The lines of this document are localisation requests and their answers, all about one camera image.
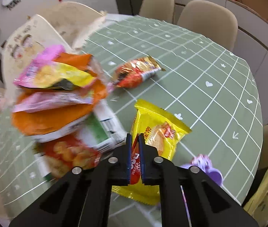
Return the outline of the yellow wafer snack packet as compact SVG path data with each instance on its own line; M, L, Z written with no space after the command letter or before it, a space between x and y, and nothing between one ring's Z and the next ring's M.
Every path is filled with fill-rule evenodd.
M155 147L159 156L172 160L177 143L191 129L171 113L145 100L138 100L134 107L137 114L131 128L130 185L113 186L112 191L144 204L156 205L160 202L159 187L145 186L141 181L138 135L143 134L146 145Z

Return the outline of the red gold snack packet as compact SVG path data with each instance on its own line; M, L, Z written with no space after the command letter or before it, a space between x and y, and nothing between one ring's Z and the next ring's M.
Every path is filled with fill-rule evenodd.
M165 69L150 55L119 65L109 83L112 88L136 88L145 80Z

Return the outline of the pink yellow chip bag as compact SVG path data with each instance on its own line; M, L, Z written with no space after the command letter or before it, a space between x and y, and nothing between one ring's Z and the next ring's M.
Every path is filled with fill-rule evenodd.
M29 89L73 90L91 85L96 78L88 70L91 54L69 54L62 45L53 45L39 53L14 79L14 85Z

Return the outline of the purple toy figure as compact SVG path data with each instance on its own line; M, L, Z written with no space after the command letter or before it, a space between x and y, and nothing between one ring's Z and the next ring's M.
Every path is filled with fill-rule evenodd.
M190 163L181 165L182 168L189 169L191 166L197 166L205 174L207 174L220 187L223 183L223 176L221 172L213 167L212 161L207 155L199 154L194 157Z

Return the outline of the red nut snack packet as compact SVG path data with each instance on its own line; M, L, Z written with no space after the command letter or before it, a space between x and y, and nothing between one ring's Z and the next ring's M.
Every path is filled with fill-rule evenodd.
M55 178L63 177L76 166L83 170L94 168L101 159L101 153L88 147L72 134L38 143L35 151L45 158L50 173Z

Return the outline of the white green carton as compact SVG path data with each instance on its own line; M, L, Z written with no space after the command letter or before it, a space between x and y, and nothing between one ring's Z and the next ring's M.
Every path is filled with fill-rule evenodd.
M105 100L100 101L76 132L76 139L99 153L125 144L126 131Z

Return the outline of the orange snack bag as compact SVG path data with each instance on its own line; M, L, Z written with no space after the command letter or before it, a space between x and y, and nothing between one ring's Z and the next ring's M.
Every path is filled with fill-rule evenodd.
M107 96L105 78L99 64L93 61L88 70L95 81L70 91L60 89L22 88L12 110L12 124L27 136L55 132L89 114Z

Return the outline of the green grid tablecloth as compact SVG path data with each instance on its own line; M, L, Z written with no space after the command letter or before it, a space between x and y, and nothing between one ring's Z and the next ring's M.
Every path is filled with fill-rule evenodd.
M138 99L182 120L192 132L177 145L181 166L199 154L221 171L224 189L242 204L259 163L263 141L261 105L247 62L209 38L167 22L135 16L112 22L88 39L83 52L110 76L118 65L151 55L166 71L137 88L115 89L107 102L129 132ZM50 186L38 168L33 142L0 116L0 196L12 220ZM159 206L112 193L108 226L161 226Z

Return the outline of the cream cartoon print cushion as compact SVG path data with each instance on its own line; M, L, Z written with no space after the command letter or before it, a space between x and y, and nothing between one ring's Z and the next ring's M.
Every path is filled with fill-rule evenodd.
M105 11L96 11L77 2L62 2L41 10L8 38L2 52L5 97L16 101L14 79L37 54L52 45L62 45L67 53L79 54L90 35L106 21Z

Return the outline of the beige chair far left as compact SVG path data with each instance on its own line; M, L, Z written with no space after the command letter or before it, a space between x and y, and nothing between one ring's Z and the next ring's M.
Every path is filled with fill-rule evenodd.
M174 0L143 0L139 16L173 23Z

